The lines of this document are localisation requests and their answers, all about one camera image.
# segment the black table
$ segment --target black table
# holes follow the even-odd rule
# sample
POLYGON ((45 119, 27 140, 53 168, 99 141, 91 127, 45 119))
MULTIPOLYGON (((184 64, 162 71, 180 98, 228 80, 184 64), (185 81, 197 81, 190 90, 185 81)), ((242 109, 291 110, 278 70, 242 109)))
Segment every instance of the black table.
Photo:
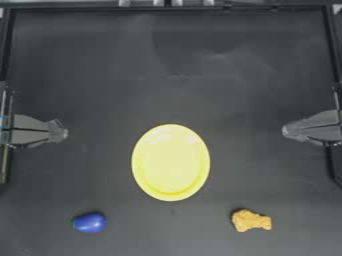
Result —
POLYGON ((15 152, 2 255, 340 253, 342 190, 324 150, 281 134, 335 108, 320 12, 23 11, 9 82, 15 112, 59 118, 70 138, 15 152), (198 132, 213 161, 202 190, 173 203, 132 174, 136 143, 165 123, 198 132), (238 233, 240 208, 272 216, 274 230, 238 233), (70 220, 91 210, 109 227, 86 235, 70 220))

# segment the yellow plate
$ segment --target yellow plate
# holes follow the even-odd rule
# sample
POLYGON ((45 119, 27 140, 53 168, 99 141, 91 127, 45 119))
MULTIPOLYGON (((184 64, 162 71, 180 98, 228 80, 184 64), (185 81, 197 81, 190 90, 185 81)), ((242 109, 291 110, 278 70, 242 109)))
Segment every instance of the yellow plate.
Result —
POLYGON ((154 198, 178 201, 193 196, 210 173, 210 154, 198 134, 176 124, 152 129, 136 145, 133 172, 154 198))

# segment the black tray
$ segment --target black tray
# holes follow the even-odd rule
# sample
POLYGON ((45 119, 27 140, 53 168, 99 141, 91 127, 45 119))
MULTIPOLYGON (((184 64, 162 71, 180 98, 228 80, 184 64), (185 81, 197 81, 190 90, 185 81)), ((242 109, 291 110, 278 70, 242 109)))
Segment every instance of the black tray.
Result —
POLYGON ((14 152, 0 254, 340 253, 342 191, 327 152, 281 133, 337 107, 331 7, 81 7, 6 8, 14 111, 59 118, 70 138, 14 152), (165 123, 200 133, 213 160, 202 190, 174 203, 142 192, 130 163, 140 137, 165 123), (272 216, 274 230, 237 233, 238 208, 272 216), (109 217, 97 235, 70 225, 90 210, 109 217))

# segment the blue object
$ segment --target blue object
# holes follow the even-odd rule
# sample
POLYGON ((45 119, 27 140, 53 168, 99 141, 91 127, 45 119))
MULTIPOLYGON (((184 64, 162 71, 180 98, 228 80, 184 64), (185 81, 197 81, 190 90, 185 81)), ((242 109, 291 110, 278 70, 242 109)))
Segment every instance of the blue object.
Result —
POLYGON ((73 220, 73 227, 85 233, 97 233, 103 231, 107 226, 107 219, 102 213, 89 213, 78 216, 73 220))

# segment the plate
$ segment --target plate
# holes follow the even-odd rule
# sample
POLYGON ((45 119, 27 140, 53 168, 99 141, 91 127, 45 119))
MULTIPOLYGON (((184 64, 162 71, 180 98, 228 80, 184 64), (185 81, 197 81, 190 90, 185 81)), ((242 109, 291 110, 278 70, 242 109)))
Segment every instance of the plate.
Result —
POLYGON ((200 135, 177 124, 153 128, 136 145, 133 173, 152 197, 180 201, 193 196, 210 173, 209 149, 200 135))

